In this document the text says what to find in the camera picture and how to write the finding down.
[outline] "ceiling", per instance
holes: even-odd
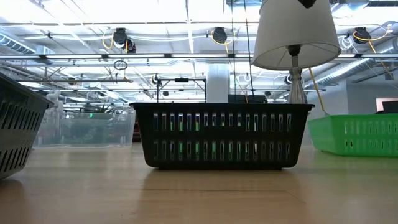
[[[55,54],[119,54],[121,49],[111,45],[110,37],[115,28],[124,27],[128,36],[135,42],[137,53],[251,53],[254,50],[257,24],[259,20],[259,4],[248,4],[246,10],[242,4],[233,8],[224,0],[0,0],[0,32],[13,35],[24,45],[36,49],[38,45],[46,46]],[[398,13],[396,7],[365,7],[362,5],[332,4],[331,9],[335,18],[335,25],[339,40],[343,36],[352,34],[355,27],[366,27],[373,38],[382,37],[389,30],[385,38],[375,41],[379,45],[394,37],[398,32]],[[216,44],[211,38],[215,27],[224,27],[234,42],[227,46]],[[349,40],[341,45],[344,53],[367,52],[368,44],[350,44]],[[7,47],[0,47],[0,54],[17,54]],[[8,61],[20,66],[26,64],[31,72],[44,74],[44,67],[33,61]],[[128,60],[129,67],[120,71],[118,78],[126,78],[132,83],[99,83],[98,88],[145,88],[150,84],[153,75],[162,78],[206,77],[209,60],[172,60],[150,59]],[[63,79],[76,77],[77,79],[100,80],[109,78],[107,66],[113,70],[113,60],[99,62],[97,60],[77,61],[79,67],[62,67],[61,63],[73,65],[72,60],[56,61],[57,66],[48,66],[47,72],[53,73],[52,78]],[[249,61],[241,60],[235,65],[238,82],[245,88],[250,88],[250,79],[245,78],[250,72]],[[288,72],[276,72],[251,67],[253,85],[255,88],[285,88],[284,78]],[[309,79],[309,73],[304,73],[304,79]],[[173,98],[201,98],[203,91],[196,83],[173,83],[171,88],[192,88],[197,91],[171,93]],[[87,83],[71,88],[87,88]],[[127,101],[149,100],[147,93],[119,93]]]

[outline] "table surface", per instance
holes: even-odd
[[[0,223],[398,223],[398,159],[303,148],[282,171],[161,171],[132,148],[32,151]]]

